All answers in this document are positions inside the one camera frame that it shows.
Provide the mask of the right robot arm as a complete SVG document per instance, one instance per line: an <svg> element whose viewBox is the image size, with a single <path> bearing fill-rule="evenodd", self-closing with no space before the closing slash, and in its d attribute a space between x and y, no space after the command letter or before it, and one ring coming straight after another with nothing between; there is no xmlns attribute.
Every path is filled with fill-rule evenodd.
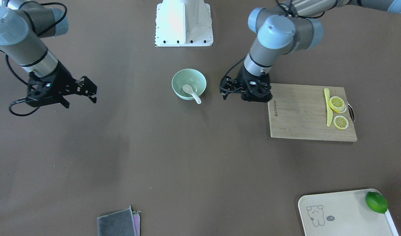
<svg viewBox="0 0 401 236"><path fill-rule="evenodd" d="M28 73L25 102L29 106L59 103L69 108L64 96L76 88L76 80L42 41L68 32L67 9L50 5L34 0L0 0L0 51Z"/></svg>

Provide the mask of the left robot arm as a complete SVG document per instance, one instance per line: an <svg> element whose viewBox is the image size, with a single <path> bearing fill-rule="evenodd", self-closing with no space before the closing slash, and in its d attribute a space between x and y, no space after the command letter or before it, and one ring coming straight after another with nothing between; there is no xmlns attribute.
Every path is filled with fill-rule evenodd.
<svg viewBox="0 0 401 236"><path fill-rule="evenodd" d="M244 101L267 103L272 99L269 72L276 60L321 42L324 29L317 17L346 5L401 14L401 0L289 0L272 9L254 9L248 18L256 33L233 85L223 91L241 94Z"/></svg>

